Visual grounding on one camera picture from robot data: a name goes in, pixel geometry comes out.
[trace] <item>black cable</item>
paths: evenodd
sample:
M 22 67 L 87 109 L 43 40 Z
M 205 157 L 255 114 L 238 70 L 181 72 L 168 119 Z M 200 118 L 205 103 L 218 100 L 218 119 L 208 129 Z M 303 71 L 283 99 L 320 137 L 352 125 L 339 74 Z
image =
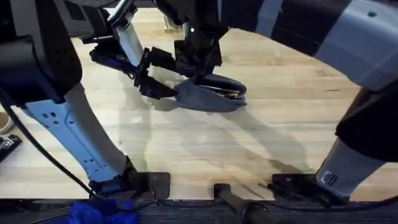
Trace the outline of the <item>black cable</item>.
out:
M 5 91 L 0 88 L 0 103 L 1 106 L 4 108 L 4 110 L 7 112 L 7 114 L 10 116 L 14 124 L 20 129 L 20 131 L 23 133 L 23 135 L 33 144 L 33 146 L 36 147 L 36 149 L 46 158 L 48 159 L 53 165 L 55 165 L 58 169 L 60 169 L 64 174 L 66 174 L 69 178 L 71 178 L 73 181 L 75 181 L 84 191 L 86 191 L 90 196 L 93 196 L 93 191 L 87 187 L 79 178 L 77 178 L 75 175 L 73 175 L 68 169 L 66 169 L 61 163 L 58 162 L 54 157 L 52 157 L 49 152 L 47 152 L 43 146 L 36 141 L 36 139 L 33 137 L 33 135 L 29 132 L 29 130 L 25 127 L 24 124 L 20 121 L 18 116 L 15 114 L 15 112 L 11 109 L 11 107 L 5 103 Z
M 43 146 L 33 137 L 33 135 L 29 132 L 29 130 L 25 127 L 25 125 L 22 123 L 22 121 L 18 118 L 18 116 L 15 114 L 14 110 L 11 109 L 11 107 L 5 103 L 5 95 L 7 93 L 0 87 L 0 104 L 6 111 L 6 113 L 10 116 L 14 124 L 20 129 L 21 133 L 35 146 L 35 148 L 46 158 L 48 159 L 53 165 L 55 165 L 58 169 L 60 169 L 64 174 L 66 174 L 69 178 L 71 178 L 73 181 L 75 181 L 84 191 L 86 191 L 90 197 L 94 197 L 98 199 L 100 202 L 104 203 L 105 205 L 116 209 L 120 212 L 132 212 L 135 213 L 138 210 L 141 210 L 143 208 L 148 207 L 149 205 L 152 205 L 154 202 L 147 203 L 145 205 L 141 205 L 140 207 L 137 207 L 132 210 L 125 210 L 121 209 L 118 207 L 115 207 L 108 202 L 104 201 L 102 198 L 97 196 L 93 190 L 91 190 L 89 187 L 87 187 L 78 177 L 76 177 L 74 174 L 72 174 L 67 168 L 65 168 L 61 163 L 59 163 L 58 160 L 56 160 L 54 157 L 52 157 L 49 152 L 47 152 Z
M 118 1 L 120 1 L 120 0 L 114 0 L 114 1 L 111 1 L 109 3 L 102 4 L 100 6 L 97 6 L 97 8 L 104 8 L 104 7 L 110 6 L 110 5 L 112 5 L 112 4 L 114 4 L 114 3 L 118 2 Z

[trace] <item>gray panel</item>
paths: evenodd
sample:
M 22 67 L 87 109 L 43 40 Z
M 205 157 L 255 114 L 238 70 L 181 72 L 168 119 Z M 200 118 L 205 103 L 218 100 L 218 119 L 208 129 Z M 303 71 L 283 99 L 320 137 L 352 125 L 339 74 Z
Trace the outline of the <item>gray panel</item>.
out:
M 25 112 L 46 127 L 80 163 L 90 180 L 112 180 L 121 175 L 126 156 L 112 143 L 78 84 L 65 95 L 66 102 L 27 103 Z
M 354 0 L 315 58 L 368 90 L 377 91 L 390 84 L 398 78 L 398 8 Z
M 217 0 L 218 22 L 221 22 L 221 13 L 223 12 L 223 0 Z
M 385 163 L 364 156 L 337 139 L 317 172 L 317 183 L 338 197 L 349 197 L 362 181 Z
M 271 37 L 283 0 L 264 0 L 258 15 L 256 33 Z
M 86 12 L 81 6 L 79 7 L 85 16 L 85 21 L 77 21 L 72 19 L 63 0 L 54 0 L 54 3 L 57 5 L 58 12 L 62 17 L 62 21 L 65 24 L 65 27 L 67 28 L 70 37 L 91 37 L 92 35 L 94 35 L 94 28 L 88 20 Z

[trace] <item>black mount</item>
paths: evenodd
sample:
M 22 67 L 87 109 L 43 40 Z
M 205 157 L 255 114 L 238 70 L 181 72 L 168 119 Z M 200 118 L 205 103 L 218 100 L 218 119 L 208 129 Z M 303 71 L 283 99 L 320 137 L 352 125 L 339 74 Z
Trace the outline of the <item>black mount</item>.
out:
M 229 184 L 215 184 L 215 201 L 226 203 L 243 224 L 294 224 L 290 220 L 276 220 L 261 202 L 242 199 L 231 192 Z
M 113 198 L 149 198 L 151 191 L 156 199 L 167 199 L 170 193 L 170 174 L 167 172 L 137 172 L 126 156 L 123 175 L 105 182 L 90 181 L 88 184 L 97 194 Z
M 325 208 L 345 205 L 349 198 L 337 198 L 316 183 L 316 174 L 274 174 L 267 188 L 276 200 L 319 203 Z

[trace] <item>blue cloth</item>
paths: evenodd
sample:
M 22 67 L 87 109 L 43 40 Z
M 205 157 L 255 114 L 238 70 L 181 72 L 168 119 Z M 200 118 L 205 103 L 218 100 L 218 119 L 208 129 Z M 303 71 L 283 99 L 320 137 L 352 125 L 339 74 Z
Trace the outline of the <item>blue cloth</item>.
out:
M 137 214 L 118 213 L 115 209 L 116 200 L 92 200 L 89 202 L 75 202 L 70 208 L 68 224 L 136 224 Z M 127 200 L 124 209 L 133 209 L 133 202 Z

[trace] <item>metal bracket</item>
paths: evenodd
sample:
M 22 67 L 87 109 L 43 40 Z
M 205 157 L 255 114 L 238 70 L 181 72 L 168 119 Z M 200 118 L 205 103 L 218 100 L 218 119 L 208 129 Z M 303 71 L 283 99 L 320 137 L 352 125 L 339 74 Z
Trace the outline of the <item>metal bracket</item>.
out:
M 325 208 L 345 205 L 348 200 L 342 200 L 323 190 L 315 181 L 316 174 L 274 174 L 272 183 L 267 188 L 274 194 L 276 200 L 308 201 L 319 203 Z

